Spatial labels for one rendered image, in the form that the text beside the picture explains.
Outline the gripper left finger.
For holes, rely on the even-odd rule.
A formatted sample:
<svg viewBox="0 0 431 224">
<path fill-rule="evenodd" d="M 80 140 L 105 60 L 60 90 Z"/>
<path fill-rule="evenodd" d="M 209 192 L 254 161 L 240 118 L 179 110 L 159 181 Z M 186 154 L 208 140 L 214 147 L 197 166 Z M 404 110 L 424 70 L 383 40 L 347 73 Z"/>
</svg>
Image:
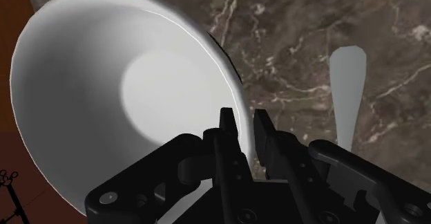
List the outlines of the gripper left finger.
<svg viewBox="0 0 431 224">
<path fill-rule="evenodd" d="M 253 180 L 231 108 L 222 108 L 219 126 L 202 137 L 180 134 L 90 191 L 87 223 L 161 224 L 208 179 L 212 187 L 173 224 L 253 224 L 253 205 L 245 199 Z"/>
</svg>

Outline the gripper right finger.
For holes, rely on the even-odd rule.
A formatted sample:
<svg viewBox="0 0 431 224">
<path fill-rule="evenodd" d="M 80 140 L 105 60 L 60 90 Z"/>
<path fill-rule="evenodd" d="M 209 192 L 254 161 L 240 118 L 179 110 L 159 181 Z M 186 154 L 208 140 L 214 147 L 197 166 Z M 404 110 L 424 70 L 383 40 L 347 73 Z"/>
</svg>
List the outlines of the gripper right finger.
<svg viewBox="0 0 431 224">
<path fill-rule="evenodd" d="M 289 184 L 303 224 L 431 224 L 431 194 L 328 140 L 305 146 L 253 116 L 256 153 L 268 180 Z"/>
</svg>

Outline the white bowl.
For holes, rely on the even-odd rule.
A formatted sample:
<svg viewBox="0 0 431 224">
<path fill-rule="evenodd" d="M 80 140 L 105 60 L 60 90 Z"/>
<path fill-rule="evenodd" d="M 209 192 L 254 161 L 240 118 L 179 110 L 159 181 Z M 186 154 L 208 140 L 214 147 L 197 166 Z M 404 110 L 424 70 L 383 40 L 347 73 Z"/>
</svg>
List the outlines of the white bowl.
<svg viewBox="0 0 431 224">
<path fill-rule="evenodd" d="M 216 127 L 223 107 L 253 157 L 229 57 L 162 0 L 50 0 L 17 40 L 10 97 L 33 162 L 78 212 L 90 190 L 165 142 Z"/>
</svg>

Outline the grey spatula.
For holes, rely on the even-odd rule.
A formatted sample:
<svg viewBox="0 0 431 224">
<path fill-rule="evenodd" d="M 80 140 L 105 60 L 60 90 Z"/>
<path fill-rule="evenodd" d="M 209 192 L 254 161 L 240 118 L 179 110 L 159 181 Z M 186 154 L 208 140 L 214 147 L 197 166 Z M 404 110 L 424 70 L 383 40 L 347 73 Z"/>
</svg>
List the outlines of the grey spatula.
<svg viewBox="0 0 431 224">
<path fill-rule="evenodd" d="M 329 77 L 338 146 L 352 150 L 366 78 L 367 55 L 358 46 L 337 48 L 329 58 Z"/>
</svg>

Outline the black metal stand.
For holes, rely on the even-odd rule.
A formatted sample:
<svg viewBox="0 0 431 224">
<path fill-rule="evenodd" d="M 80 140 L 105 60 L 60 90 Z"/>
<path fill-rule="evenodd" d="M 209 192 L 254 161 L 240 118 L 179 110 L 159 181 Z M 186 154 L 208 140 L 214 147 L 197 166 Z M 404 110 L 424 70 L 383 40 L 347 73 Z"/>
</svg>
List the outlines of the black metal stand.
<svg viewBox="0 0 431 224">
<path fill-rule="evenodd" d="M 21 224 L 30 224 L 28 217 L 23 209 L 23 205 L 20 203 L 19 198 L 12 186 L 13 180 L 17 178 L 19 173 L 17 171 L 8 174 L 5 169 L 0 170 L 0 188 L 5 187 L 8 190 L 10 198 L 15 205 L 13 213 L 7 217 L 0 219 L 0 224 L 8 224 L 8 222 L 14 217 L 21 218 Z"/>
</svg>

